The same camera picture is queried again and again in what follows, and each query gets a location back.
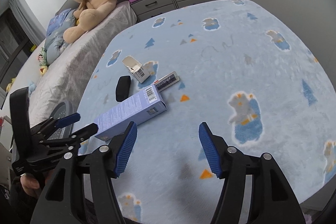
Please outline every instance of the barcode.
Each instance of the barcode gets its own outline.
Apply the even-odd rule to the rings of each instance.
[[[153,87],[150,86],[149,88],[146,89],[146,94],[149,102],[155,101],[156,100],[156,95],[154,93]]]
[[[143,73],[143,71],[141,69],[139,69],[136,73],[139,74],[140,77],[144,77],[145,76],[145,74]]]

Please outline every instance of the beige teddy bear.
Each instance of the beige teddy bear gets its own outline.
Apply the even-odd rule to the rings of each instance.
[[[67,43],[73,43],[86,31],[92,30],[102,22],[116,7],[117,0],[74,0],[80,3],[73,15],[79,18],[79,24],[64,32],[63,38]]]

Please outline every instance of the gray quilt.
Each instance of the gray quilt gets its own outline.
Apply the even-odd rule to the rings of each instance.
[[[111,40],[135,24],[137,17],[128,1],[117,5],[103,22],[86,32],[49,66],[31,94],[29,118],[31,126],[47,119],[62,100],[73,103],[74,110],[99,59]]]

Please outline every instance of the curtain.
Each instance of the curtain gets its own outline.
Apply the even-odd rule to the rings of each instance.
[[[30,20],[20,1],[9,0],[9,8],[13,12],[14,17],[19,22],[30,41],[36,45],[39,45],[45,39],[45,34],[43,34],[33,23],[33,21]]]

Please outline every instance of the stuffed toy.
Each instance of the stuffed toy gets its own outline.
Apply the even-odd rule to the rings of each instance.
[[[116,7],[117,0],[74,0],[80,3],[78,9],[73,13],[77,26],[67,29],[63,38],[67,43],[73,43],[85,32],[92,30],[102,22]]]
[[[33,81],[30,81],[28,86],[28,96],[30,97],[32,92],[36,89],[36,85]]]
[[[47,65],[47,53],[43,47],[41,48],[41,51],[37,57],[37,60],[40,61],[40,67]]]
[[[43,76],[47,72],[48,67],[47,66],[41,66],[40,67],[40,74]]]
[[[47,53],[43,47],[41,48],[37,60],[40,61],[40,74],[45,75],[45,73],[48,70],[48,67],[47,67]]]
[[[9,83],[9,84],[7,85],[7,87],[6,87],[6,92],[9,92],[9,91],[10,91],[10,89],[11,89],[11,87],[12,87],[12,85],[13,85],[15,79],[16,79],[16,77],[15,77],[15,78],[12,78],[12,82]]]

